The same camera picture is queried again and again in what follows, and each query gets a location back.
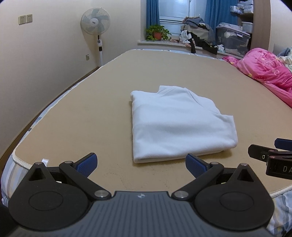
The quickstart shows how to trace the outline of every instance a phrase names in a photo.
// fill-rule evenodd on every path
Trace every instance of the striped bed sheet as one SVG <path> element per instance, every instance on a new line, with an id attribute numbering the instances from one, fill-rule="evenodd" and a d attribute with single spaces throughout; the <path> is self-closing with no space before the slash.
<path id="1" fill-rule="evenodd" d="M 173 53 L 184 53 L 190 54 L 186 52 L 180 52 L 176 50 L 169 50 Z M 40 116 L 36 119 L 33 125 L 29 128 L 26 134 L 21 139 L 20 143 L 25 139 L 31 129 L 33 129 L 37 123 L 47 114 L 47 112 L 53 108 L 66 94 L 68 94 L 72 89 L 77 87 L 81 82 L 74 85 L 72 88 L 67 90 L 61 96 L 59 96 L 54 102 L 52 102 L 48 107 L 44 109 L 44 111 L 40 114 Z M 28 172 L 28 169 L 17 164 L 13 158 L 12 154 L 10 155 L 6 166 L 4 168 L 2 177 L 1 177 L 1 193 L 2 193 L 2 203 L 5 206 L 8 206 L 9 199 L 11 198 L 13 192 L 23 179 L 23 177 Z M 270 220 L 270 223 L 267 226 L 267 229 L 276 237 L 284 236 L 288 231 L 292 229 L 292 190 L 286 193 L 280 194 L 278 196 L 273 196 L 273 202 L 275 205 L 274 214 Z"/>

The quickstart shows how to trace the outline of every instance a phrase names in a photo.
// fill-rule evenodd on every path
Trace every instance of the fan blade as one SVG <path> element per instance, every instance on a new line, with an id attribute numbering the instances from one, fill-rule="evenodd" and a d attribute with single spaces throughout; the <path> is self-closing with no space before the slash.
<path id="1" fill-rule="evenodd" d="M 107 15 L 102 15 L 102 16 L 98 16 L 97 19 L 98 20 L 109 20 L 110 18 Z"/>
<path id="2" fill-rule="evenodd" d="M 86 28 L 86 30 L 87 30 L 88 32 L 92 32 L 94 29 L 95 29 L 95 27 L 93 27 L 93 26 L 90 26 L 90 27 Z"/>
<path id="3" fill-rule="evenodd" d="M 99 9 L 98 8 L 95 8 L 92 10 L 92 13 L 91 13 L 91 18 L 95 18 L 96 17 L 96 14 L 99 12 Z"/>
<path id="4" fill-rule="evenodd" d="M 104 28 L 103 24 L 99 23 L 98 26 L 97 26 L 97 32 L 100 34 L 104 30 L 105 30 L 105 28 Z"/>
<path id="5" fill-rule="evenodd" d="M 83 21 L 83 23 L 88 24 L 90 20 L 87 16 L 84 16 L 82 21 Z"/>

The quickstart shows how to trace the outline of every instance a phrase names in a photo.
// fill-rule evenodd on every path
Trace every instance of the fan pole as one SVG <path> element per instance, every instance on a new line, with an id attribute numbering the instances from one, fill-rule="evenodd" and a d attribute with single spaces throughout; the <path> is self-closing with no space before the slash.
<path id="1" fill-rule="evenodd" d="M 102 59 L 102 41 L 100 36 L 97 36 L 97 46 L 98 46 L 98 51 L 99 51 L 99 62 L 100 66 L 103 66 L 103 59 Z"/>

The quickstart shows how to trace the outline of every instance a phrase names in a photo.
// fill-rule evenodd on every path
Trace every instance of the green leaves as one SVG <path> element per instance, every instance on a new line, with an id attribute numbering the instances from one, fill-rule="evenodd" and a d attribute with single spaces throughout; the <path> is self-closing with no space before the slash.
<path id="1" fill-rule="evenodd" d="M 146 40 L 152 40 L 152 41 L 155 41 L 157 39 L 155 39 L 152 35 L 148 35 Z"/>
<path id="2" fill-rule="evenodd" d="M 146 39 L 152 40 L 152 41 L 157 40 L 153 36 L 154 32 L 162 33 L 162 39 L 164 39 L 164 40 L 168 40 L 167 35 L 171 35 L 171 33 L 169 33 L 169 30 L 165 29 L 163 25 L 156 24 L 156 25 L 151 25 L 151 26 L 149 26 L 148 29 L 146 29 L 146 34 L 147 34 Z"/>

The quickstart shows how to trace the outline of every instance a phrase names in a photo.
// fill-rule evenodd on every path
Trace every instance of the bed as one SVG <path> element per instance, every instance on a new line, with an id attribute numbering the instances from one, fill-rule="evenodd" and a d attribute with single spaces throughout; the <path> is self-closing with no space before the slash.
<path id="1" fill-rule="evenodd" d="M 160 85 L 186 87 L 233 115 L 236 148 L 201 156 L 226 167 L 248 163 L 274 200 L 268 229 L 282 236 L 292 228 L 292 181 L 265 175 L 265 164 L 249 158 L 250 144 L 273 147 L 278 137 L 292 139 L 292 109 L 268 89 L 227 62 L 167 50 L 130 50 L 107 63 L 49 105 L 10 156 L 1 179 L 3 203 L 34 162 L 48 166 L 76 161 L 90 152 L 98 168 L 89 178 L 112 194 L 115 190 L 172 193 L 193 180 L 183 159 L 135 164 L 132 151 L 130 93 L 157 92 Z"/>

